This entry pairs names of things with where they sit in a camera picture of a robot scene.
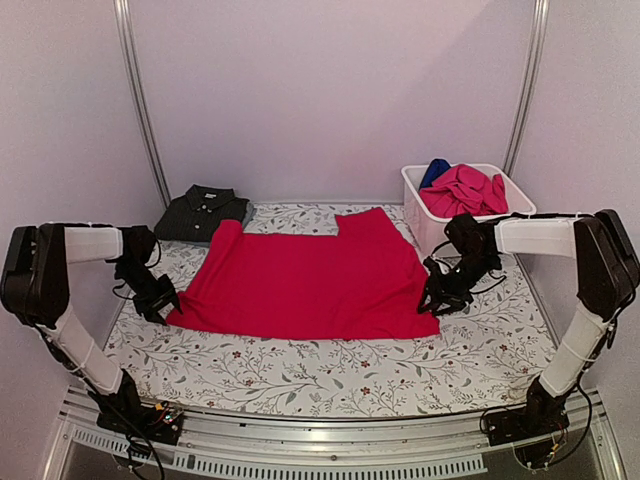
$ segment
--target shirt collar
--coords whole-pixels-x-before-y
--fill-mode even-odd
[[[198,210],[205,207],[214,209],[221,207],[225,203],[236,198],[232,188],[210,188],[201,187],[200,185],[192,185],[185,194],[191,210]]]

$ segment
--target pink cloth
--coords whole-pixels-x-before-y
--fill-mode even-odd
[[[490,180],[469,165],[447,170],[432,187],[420,190],[420,198],[431,213],[442,218],[461,213],[497,215],[509,210],[502,175]]]
[[[186,292],[193,330],[296,340],[417,338],[440,333],[416,313],[427,279],[380,208],[336,216],[337,236],[250,234],[224,220]]]

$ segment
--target red shirt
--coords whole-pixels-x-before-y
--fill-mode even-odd
[[[244,233],[225,220],[167,323],[295,340],[418,338],[440,333],[416,307],[427,279],[380,208],[336,215],[337,236]]]

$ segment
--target metal pole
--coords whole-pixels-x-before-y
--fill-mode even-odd
[[[128,0],[114,0],[116,21],[118,24],[118,33],[120,34],[120,44],[122,46],[122,54],[124,56],[124,65],[127,70],[129,79],[129,87],[131,88],[131,96],[142,133],[142,140],[147,151],[149,164],[153,179],[158,189],[158,194],[165,208],[171,202],[171,194],[167,185],[167,179],[162,169],[158,147],[151,128],[151,118],[147,108],[147,102],[142,88],[142,80],[140,77],[140,67],[138,65],[138,57],[133,38],[133,26],[131,23],[131,15],[129,13]]]
[[[542,58],[542,48],[544,46],[544,38],[547,30],[547,17],[549,13],[549,0],[536,0],[533,27],[531,29],[531,42],[529,43],[529,54],[527,56],[527,66],[524,74],[524,82],[522,91],[520,92],[520,102],[516,112],[509,146],[504,161],[503,171],[511,176],[518,158],[520,145],[524,136],[524,129],[529,115],[529,107],[533,99],[538,70],[540,68],[540,59]]]

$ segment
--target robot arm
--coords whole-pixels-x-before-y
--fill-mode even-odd
[[[430,277],[419,312],[439,315],[465,308],[473,302],[470,290],[478,280],[501,268],[499,253],[576,259],[579,302],[556,355],[529,387],[522,411],[487,416],[492,444],[568,425],[563,412],[566,398],[613,340],[618,314],[633,301],[640,282],[640,264],[617,213],[526,218],[516,214],[482,224],[471,215],[460,215],[447,224],[445,233],[462,258],[446,273],[432,257],[425,260]]]
[[[142,406],[129,374],[107,358],[76,316],[67,276],[67,264],[114,263],[115,278],[135,293],[136,311],[148,321],[164,323],[159,310],[169,303],[178,309],[180,305],[169,278],[156,279],[145,266],[155,244],[155,236],[143,226],[51,223],[16,228],[2,272],[0,299],[24,325],[40,333],[56,360],[95,389],[89,395],[100,406],[99,426],[130,434],[132,424],[152,440],[175,443],[181,425],[178,410],[164,406],[161,413],[168,416],[156,422],[159,413]]]

